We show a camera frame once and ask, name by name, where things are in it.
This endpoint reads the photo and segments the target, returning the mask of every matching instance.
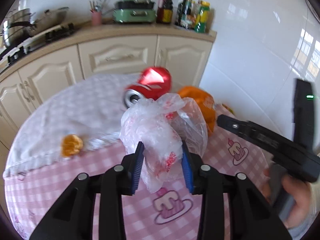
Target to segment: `pink utensil holder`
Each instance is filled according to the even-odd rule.
[[[102,24],[102,12],[92,12],[91,14],[92,26],[99,26]]]

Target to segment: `countertop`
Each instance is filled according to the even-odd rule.
[[[214,42],[217,33],[210,31],[209,34],[196,33],[194,31],[188,31],[181,29],[175,25],[101,25],[97,27],[83,27],[78,30],[72,36],[50,43],[47,46],[40,48],[19,60],[17,63],[9,67],[0,67],[0,82],[6,77],[17,71],[24,65],[43,57],[51,52],[76,45],[83,42],[94,41],[99,39],[105,39],[117,36],[129,36],[129,35],[169,35],[185,38],[193,38],[208,42]]]

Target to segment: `green and yellow container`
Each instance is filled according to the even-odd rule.
[[[199,9],[199,13],[196,19],[195,31],[197,33],[205,33],[205,28],[208,22],[210,12],[210,3],[203,1]]]

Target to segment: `crumpled plastic bag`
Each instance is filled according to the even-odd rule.
[[[165,94],[158,100],[139,99],[121,118],[120,139],[126,153],[134,153],[139,141],[145,146],[141,178],[149,192],[163,182],[182,178],[182,140],[201,157],[208,143],[207,126],[192,98]]]

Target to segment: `pink checkered tablecloth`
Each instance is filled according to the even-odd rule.
[[[217,113],[231,116],[222,106],[217,106]],[[104,173],[119,164],[124,155],[124,146],[118,142],[71,160],[5,178],[5,197],[16,230],[24,239],[29,239],[47,210],[79,173],[86,172],[90,176]],[[262,151],[217,126],[209,138],[203,161],[224,174],[243,172],[258,188],[266,180],[262,170],[267,162]],[[127,239],[196,239],[201,200],[201,196],[188,192],[183,179],[165,183],[154,194],[150,194],[140,180],[134,196],[122,197]],[[97,195],[94,240],[98,240],[99,202]],[[225,239],[229,238],[228,202],[225,199]]]

